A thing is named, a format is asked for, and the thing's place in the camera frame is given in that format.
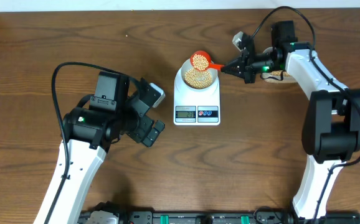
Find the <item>beans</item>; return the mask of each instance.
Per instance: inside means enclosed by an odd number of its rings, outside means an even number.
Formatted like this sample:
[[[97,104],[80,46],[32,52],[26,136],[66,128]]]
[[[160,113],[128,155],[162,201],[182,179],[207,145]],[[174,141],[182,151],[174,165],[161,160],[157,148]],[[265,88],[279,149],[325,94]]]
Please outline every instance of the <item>beans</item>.
[[[282,71],[272,71],[270,74],[271,74],[271,75],[280,76],[281,73],[282,73]],[[288,72],[284,72],[284,73],[283,73],[283,76],[284,76],[284,77],[289,77],[290,74],[288,74]]]
[[[184,81],[187,83],[187,85],[196,89],[207,88],[213,83],[210,71],[206,70],[200,72],[194,68],[186,71]]]
[[[209,62],[207,61],[207,59],[199,54],[196,54],[192,57],[192,63],[194,68],[199,71],[204,71],[209,66]]]

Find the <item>green led light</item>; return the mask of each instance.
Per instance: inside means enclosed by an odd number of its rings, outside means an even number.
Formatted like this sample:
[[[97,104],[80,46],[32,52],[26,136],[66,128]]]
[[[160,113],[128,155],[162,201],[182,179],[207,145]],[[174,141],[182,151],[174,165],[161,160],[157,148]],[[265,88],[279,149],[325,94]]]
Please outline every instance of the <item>green led light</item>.
[[[263,66],[262,71],[263,71],[263,72],[267,72],[267,71],[269,71],[269,69],[270,69],[269,66]]]

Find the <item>orange measuring spoon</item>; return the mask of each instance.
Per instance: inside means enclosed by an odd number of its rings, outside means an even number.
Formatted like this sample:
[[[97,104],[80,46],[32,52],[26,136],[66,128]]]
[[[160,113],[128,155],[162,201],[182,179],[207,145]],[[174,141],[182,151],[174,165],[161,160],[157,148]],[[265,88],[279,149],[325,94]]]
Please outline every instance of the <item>orange measuring spoon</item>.
[[[206,58],[206,60],[209,62],[209,65],[207,66],[207,68],[205,68],[204,70],[199,70],[198,68],[196,68],[194,66],[194,59],[193,59],[194,55],[201,55],[204,58]],[[211,56],[203,50],[198,50],[197,52],[193,53],[193,55],[190,58],[190,62],[191,62],[191,65],[198,71],[206,71],[208,68],[213,68],[213,69],[220,71],[221,68],[224,67],[224,65],[218,65],[218,64],[212,63]]]

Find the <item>scale display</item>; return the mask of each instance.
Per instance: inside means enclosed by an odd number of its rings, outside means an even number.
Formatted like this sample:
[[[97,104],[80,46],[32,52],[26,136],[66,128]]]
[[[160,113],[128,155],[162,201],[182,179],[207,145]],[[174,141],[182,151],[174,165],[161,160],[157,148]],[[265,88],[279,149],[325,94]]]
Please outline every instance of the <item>scale display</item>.
[[[182,123],[217,123],[219,122],[218,106],[177,106],[176,122]]]
[[[195,111],[177,111],[177,118],[195,118]]]

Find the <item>black motor bracket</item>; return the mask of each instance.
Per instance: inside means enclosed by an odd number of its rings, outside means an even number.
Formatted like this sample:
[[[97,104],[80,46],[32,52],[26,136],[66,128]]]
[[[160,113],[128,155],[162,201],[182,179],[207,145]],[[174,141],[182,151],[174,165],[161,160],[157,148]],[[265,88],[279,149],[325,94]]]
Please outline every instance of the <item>black motor bracket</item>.
[[[249,65],[253,63],[255,58],[255,44],[253,38],[247,34],[243,34],[237,47],[241,50],[241,54],[221,68],[221,72],[243,78],[246,83],[255,83],[256,73],[253,72]]]
[[[360,107],[360,89],[346,90]],[[333,116],[344,116],[344,121],[332,122]],[[316,161],[351,159],[360,150],[360,116],[340,92],[314,91],[302,130],[305,152],[314,155]]]
[[[271,27],[272,47],[279,48],[285,43],[298,42],[293,21],[276,22]]]
[[[132,82],[137,91],[128,96]],[[152,146],[164,129],[164,123],[146,116],[161,97],[146,80],[139,82],[123,74],[100,72],[94,95],[86,95],[64,116],[64,131],[70,139],[90,143],[90,149],[102,147],[108,152],[114,139],[127,134],[135,142]],[[90,100],[89,109],[83,106]]]

